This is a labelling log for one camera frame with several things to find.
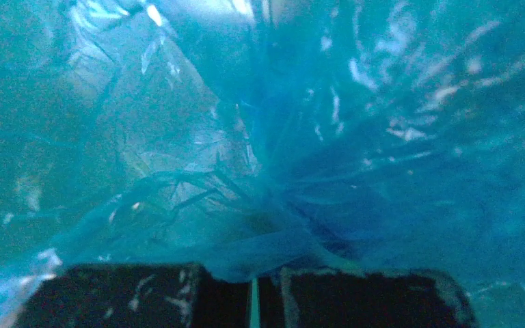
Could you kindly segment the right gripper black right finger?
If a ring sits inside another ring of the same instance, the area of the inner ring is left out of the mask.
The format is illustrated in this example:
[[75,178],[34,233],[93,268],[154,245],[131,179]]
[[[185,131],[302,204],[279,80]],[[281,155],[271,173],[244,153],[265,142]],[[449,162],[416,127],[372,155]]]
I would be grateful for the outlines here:
[[283,269],[258,280],[261,327],[478,327],[463,291],[431,269]]

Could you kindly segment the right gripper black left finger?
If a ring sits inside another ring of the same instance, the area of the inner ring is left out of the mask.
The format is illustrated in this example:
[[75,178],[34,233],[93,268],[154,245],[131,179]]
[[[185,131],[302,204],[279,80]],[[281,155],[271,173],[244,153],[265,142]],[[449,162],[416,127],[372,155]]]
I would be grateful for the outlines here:
[[247,284],[198,264],[80,265],[49,280],[14,327],[248,327]]

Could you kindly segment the blue plastic trash bag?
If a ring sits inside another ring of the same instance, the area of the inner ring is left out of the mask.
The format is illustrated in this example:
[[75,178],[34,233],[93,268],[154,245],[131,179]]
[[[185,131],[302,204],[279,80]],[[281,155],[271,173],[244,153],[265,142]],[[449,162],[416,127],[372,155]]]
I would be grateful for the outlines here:
[[100,264],[431,269],[525,327],[525,1],[0,1],[0,327]]

